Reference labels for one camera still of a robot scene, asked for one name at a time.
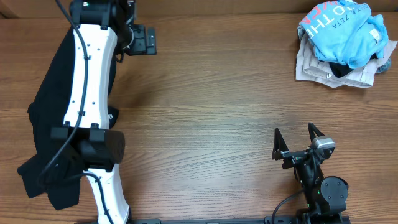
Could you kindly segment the light blue printed t-shirt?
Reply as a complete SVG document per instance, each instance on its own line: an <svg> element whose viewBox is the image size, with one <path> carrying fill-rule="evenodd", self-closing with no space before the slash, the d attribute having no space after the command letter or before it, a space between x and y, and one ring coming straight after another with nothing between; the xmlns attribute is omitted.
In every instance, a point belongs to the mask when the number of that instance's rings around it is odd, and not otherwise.
<svg viewBox="0 0 398 224"><path fill-rule="evenodd" d="M317 59L365 66L372 57L384 57L389 41L384 18L372 15L368 4L354 1L327 1L316 5L299 23L308 34Z"/></svg>

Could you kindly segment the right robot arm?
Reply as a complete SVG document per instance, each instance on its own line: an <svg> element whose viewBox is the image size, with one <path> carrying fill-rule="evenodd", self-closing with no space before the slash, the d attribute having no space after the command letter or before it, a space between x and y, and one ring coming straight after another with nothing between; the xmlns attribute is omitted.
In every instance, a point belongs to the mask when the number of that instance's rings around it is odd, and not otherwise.
<svg viewBox="0 0 398 224"><path fill-rule="evenodd" d="M293 168L297 182L302 189L281 201L266 223L292 224L350 224L346 210L349 185L337 176L325 177L321 164L329 159L335 150L335 142L324 135L313 123L308 123L311 144L302 151L289 151L279 129L274 131L273 160L282 160L282 168ZM278 216L283 204L303 194L307 208L299 209L294 216Z"/></svg>

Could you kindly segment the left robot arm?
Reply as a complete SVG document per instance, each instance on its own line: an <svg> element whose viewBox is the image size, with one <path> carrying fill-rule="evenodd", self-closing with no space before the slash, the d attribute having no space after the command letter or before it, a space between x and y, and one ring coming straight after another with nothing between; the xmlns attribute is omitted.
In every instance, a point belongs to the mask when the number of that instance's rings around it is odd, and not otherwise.
<svg viewBox="0 0 398 224"><path fill-rule="evenodd" d="M125 137L110 128L108 116L111 64L121 63L125 55L155 55L155 30L135 24L135 1L72 1L69 9L60 10L72 25L75 41L72 91L62 126L50 133L61 143L60 149L39 181L49 186L49 169L65 156L79 173L58 184L87 177L98 209L97 223L133 223L119 172Z"/></svg>

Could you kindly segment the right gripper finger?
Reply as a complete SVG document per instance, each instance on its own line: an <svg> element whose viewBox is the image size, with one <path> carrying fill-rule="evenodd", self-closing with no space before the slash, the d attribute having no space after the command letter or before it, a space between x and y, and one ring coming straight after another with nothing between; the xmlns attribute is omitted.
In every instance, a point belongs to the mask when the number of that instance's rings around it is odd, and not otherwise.
<svg viewBox="0 0 398 224"><path fill-rule="evenodd" d="M308 132L311 140L314 140L316 137L324 136L313 123L308 123Z"/></svg>
<svg viewBox="0 0 398 224"><path fill-rule="evenodd" d="M275 128L274 130L274 148L273 152L287 152L289 149L282 137L279 128Z"/></svg>

